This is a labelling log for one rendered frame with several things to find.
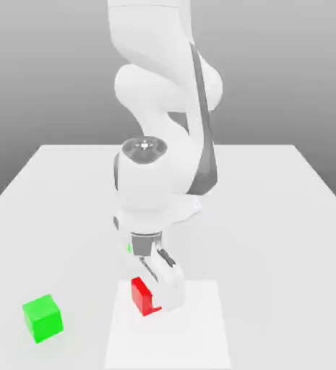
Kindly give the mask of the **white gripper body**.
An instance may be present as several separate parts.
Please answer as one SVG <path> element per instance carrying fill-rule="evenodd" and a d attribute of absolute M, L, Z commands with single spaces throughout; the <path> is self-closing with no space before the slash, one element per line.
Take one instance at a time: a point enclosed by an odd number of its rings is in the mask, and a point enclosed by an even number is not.
<path fill-rule="evenodd" d="M 185 277 L 181 266 L 166 251 L 153 251 L 148 257 L 139 257 L 140 277 L 152 294 L 154 307 L 173 311 L 185 301 Z"/>

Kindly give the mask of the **small red cube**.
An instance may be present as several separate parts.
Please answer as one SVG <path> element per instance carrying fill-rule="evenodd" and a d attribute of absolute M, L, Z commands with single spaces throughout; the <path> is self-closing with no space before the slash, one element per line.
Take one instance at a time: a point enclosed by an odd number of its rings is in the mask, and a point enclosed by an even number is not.
<path fill-rule="evenodd" d="M 142 316 L 160 311 L 161 306 L 153 306 L 152 293 L 140 277 L 131 280 L 132 300 Z"/>

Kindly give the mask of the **small green cube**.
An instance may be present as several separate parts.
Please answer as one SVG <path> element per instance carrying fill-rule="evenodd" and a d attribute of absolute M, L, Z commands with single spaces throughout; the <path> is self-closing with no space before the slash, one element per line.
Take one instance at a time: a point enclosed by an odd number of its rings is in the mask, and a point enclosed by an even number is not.
<path fill-rule="evenodd" d="M 46 294 L 22 305 L 25 324 L 35 343 L 64 330 L 61 311 L 51 294 Z"/>

